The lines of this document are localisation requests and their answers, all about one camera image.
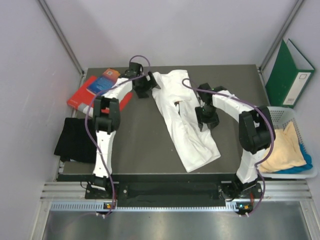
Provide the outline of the white flower print t-shirt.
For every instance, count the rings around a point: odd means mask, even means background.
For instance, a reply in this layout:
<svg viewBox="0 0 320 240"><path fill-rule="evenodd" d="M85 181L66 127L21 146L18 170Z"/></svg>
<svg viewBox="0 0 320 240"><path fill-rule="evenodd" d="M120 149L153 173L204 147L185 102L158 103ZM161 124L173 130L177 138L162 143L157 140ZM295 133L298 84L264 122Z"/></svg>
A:
<svg viewBox="0 0 320 240"><path fill-rule="evenodd" d="M166 124L171 140L186 172L195 171L221 157L208 127L200 130L195 108L200 106L187 70L153 73L160 88L152 97Z"/></svg>

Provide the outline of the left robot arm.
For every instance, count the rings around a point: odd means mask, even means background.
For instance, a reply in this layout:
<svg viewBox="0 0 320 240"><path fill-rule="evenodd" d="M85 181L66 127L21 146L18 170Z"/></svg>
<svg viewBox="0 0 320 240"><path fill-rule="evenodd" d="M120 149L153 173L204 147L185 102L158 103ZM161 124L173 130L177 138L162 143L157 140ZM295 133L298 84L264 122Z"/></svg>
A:
<svg viewBox="0 0 320 240"><path fill-rule="evenodd" d="M139 98L147 98L147 92L158 84L151 71L144 73L140 63L130 62L128 69L116 80L115 85L100 90L93 101L93 126L96 135L96 161L91 187L102 198L116 199L112 179L113 142L121 123L120 103L126 95L135 91Z"/></svg>

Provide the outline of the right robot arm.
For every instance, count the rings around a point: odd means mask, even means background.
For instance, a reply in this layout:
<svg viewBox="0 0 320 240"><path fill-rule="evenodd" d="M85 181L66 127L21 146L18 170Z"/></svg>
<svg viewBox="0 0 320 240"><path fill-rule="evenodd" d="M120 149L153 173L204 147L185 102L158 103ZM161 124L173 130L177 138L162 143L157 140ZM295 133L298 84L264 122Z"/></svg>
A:
<svg viewBox="0 0 320 240"><path fill-rule="evenodd" d="M195 108L195 114L201 131L204 125L211 130L220 123L217 109L238 122L238 139L243 149L241 161L234 179L230 185L221 187L221 193L230 200L245 198L257 184L259 162L275 141L269 108L238 101L226 88L211 88L208 83L199 85L197 95L201 105Z"/></svg>

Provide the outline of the small blue orange book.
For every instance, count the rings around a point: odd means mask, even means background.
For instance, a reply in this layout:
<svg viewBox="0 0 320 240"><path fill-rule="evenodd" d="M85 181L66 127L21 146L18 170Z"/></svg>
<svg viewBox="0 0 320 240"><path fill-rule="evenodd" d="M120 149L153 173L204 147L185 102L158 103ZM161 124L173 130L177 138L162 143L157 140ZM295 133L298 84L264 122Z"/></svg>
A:
<svg viewBox="0 0 320 240"><path fill-rule="evenodd" d="M94 81L86 87L86 89L91 94L96 95L102 90L112 88L116 84L119 76L120 73L117 70L108 68L102 73L102 75L96 77Z"/></svg>

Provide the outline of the large red book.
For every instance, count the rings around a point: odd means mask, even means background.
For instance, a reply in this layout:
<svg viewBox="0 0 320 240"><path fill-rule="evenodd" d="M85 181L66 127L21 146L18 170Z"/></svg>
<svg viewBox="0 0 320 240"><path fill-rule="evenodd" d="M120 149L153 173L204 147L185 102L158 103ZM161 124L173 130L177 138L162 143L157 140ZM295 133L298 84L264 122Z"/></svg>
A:
<svg viewBox="0 0 320 240"><path fill-rule="evenodd" d="M91 76L74 94L67 100L67 104L84 114L88 111L88 106L95 94L87 91L87 86L91 84L97 76Z"/></svg>

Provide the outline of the white plastic basket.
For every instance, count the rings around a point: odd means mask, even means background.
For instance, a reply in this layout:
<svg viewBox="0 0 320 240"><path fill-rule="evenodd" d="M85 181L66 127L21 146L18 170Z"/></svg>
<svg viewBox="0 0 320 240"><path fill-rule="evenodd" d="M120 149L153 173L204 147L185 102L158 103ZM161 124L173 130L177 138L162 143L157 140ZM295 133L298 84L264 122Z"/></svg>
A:
<svg viewBox="0 0 320 240"><path fill-rule="evenodd" d="M277 130L277 129L284 130L289 122L293 122L299 144L303 144L304 149L310 155L310 151L307 149L306 141L303 138L302 128L299 127L299 124L298 124L298 118L296 116L296 112L293 109L288 107L270 106L268 109L270 112L270 117L272 120L274 130ZM272 178L272 179L309 179L309 178L316 177L318 174L318 170L313 165L313 163L312 163L312 166L313 166L312 169L303 171L301 173L296 173L296 174L277 174L276 172L263 173L260 171L259 172L263 177Z"/></svg>

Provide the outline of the peach orange t-shirt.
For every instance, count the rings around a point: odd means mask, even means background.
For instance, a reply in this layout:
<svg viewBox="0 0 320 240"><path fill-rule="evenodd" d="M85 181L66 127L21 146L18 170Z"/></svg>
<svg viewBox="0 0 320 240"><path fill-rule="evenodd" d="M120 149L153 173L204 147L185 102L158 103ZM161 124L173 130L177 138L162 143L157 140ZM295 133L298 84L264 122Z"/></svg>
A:
<svg viewBox="0 0 320 240"><path fill-rule="evenodd" d="M259 165L259 171L261 173L275 173L306 164L300 150L294 123L290 121L285 129L275 130L273 151L268 159Z"/></svg>

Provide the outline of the folded black t-shirt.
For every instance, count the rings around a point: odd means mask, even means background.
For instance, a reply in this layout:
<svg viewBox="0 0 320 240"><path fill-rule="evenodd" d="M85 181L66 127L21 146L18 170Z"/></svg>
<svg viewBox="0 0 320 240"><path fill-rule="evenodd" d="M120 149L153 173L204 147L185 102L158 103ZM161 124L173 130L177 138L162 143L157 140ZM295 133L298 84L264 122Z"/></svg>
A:
<svg viewBox="0 0 320 240"><path fill-rule="evenodd" d="M62 161L74 160L80 163L94 164L97 147L85 128L85 119L66 118L58 139L54 154Z"/></svg>

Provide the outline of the green lever arch binder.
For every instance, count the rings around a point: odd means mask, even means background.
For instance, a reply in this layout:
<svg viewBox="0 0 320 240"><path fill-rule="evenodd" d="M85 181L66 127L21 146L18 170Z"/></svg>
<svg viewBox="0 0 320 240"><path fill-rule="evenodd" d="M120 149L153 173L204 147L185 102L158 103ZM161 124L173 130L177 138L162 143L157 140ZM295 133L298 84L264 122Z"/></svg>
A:
<svg viewBox="0 0 320 240"><path fill-rule="evenodd" d="M314 72L296 44L291 39L283 40L265 86L270 105L294 108Z"/></svg>

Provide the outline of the teal blue t-shirt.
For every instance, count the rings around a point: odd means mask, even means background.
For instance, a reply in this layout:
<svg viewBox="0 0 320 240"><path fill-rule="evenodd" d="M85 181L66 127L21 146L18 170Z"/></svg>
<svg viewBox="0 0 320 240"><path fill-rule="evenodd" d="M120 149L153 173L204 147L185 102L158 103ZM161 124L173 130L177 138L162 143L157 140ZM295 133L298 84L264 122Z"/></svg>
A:
<svg viewBox="0 0 320 240"><path fill-rule="evenodd" d="M289 169L279 170L276 174L299 174L301 172L311 170L313 168L312 164L312 157L306 152L304 145L299 144L300 152L302 153L303 159L305 160L306 164L302 166L294 166Z"/></svg>

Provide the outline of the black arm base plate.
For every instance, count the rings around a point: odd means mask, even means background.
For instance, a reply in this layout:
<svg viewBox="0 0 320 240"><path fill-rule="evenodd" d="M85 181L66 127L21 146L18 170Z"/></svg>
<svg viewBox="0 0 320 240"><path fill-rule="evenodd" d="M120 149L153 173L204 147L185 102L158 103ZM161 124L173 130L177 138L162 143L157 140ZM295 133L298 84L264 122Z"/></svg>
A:
<svg viewBox="0 0 320 240"><path fill-rule="evenodd" d="M232 201L238 198L248 198L260 193L261 187L255 185L251 188L240 190L232 183L221 182L121 182L117 183L112 190L111 184L103 189L87 185L89 193L87 199L112 199L120 205L129 204L152 204L164 205L178 202L212 202Z"/></svg>

